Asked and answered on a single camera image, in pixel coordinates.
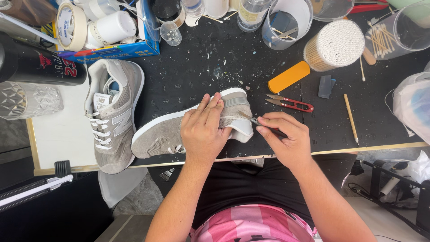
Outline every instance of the metal blade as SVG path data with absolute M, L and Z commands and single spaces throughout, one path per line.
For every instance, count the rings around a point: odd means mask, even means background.
M 278 95 L 273 95 L 273 94 L 266 94 L 266 96 L 268 96 L 268 97 L 270 97 L 272 99 L 275 99 L 275 100 L 282 100 L 282 99 L 284 99 L 283 96 L 278 96 Z
M 275 105 L 282 106 L 281 105 L 281 100 L 273 100 L 273 99 L 265 99 L 265 100 L 268 101 L 268 102 L 271 102 L 271 103 L 273 103 Z
M 288 30 L 287 32 L 285 32 L 285 33 L 283 33 L 283 34 L 280 34 L 280 35 L 278 35 L 279 37 L 285 37 L 285 36 L 287 36 L 287 35 L 290 35 L 290 34 L 292 34 L 292 33 L 294 33 L 294 32 L 296 32 L 298 29 L 297 29 L 297 27 L 295 27 L 294 29 L 290 29 L 290 30 Z
M 252 119 L 252 117 L 249 117 L 248 115 L 244 114 L 244 113 L 243 113 L 243 112 L 241 112 L 241 111 L 239 111 L 239 114 L 240 114 L 240 115 L 242 115 L 243 117 L 245 117 L 245 118 L 249 119 L 249 120 L 251 120 L 251 119 Z

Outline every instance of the masking tape roll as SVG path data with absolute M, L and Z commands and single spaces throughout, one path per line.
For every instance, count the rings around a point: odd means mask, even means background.
M 86 19 L 83 10 L 70 1 L 58 7 L 57 37 L 63 49 L 82 50 L 86 40 Z

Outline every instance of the tongue label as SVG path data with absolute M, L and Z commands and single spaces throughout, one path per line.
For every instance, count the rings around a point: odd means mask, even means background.
M 109 94 L 102 94 L 102 93 L 94 94 L 94 110 L 98 111 L 99 109 L 109 105 L 110 97 L 111 96 Z

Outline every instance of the white plastic bottle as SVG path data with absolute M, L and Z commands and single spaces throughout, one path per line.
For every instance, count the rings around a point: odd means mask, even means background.
M 200 17 L 205 8 L 203 6 L 203 0 L 181 0 L 187 14 L 193 18 Z
M 237 24 L 244 32 L 256 31 L 263 22 L 272 0 L 240 0 Z

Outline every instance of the new balance sneaker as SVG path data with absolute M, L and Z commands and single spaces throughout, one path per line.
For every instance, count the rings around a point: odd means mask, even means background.
M 229 139 L 246 143 L 254 134 L 251 121 L 239 114 L 239 111 L 252 116 L 246 92 L 241 88 L 230 88 L 220 92 L 224 101 L 219 128 L 232 127 Z M 142 126 L 133 136 L 132 152 L 138 158 L 153 155 L 185 153 L 182 145 L 181 120 L 185 112 L 198 105 L 180 112 L 166 114 Z
M 134 159 L 134 109 L 145 75 L 136 63 L 117 59 L 98 60 L 88 73 L 91 85 L 84 107 L 94 133 L 95 159 L 101 171 L 119 173 Z

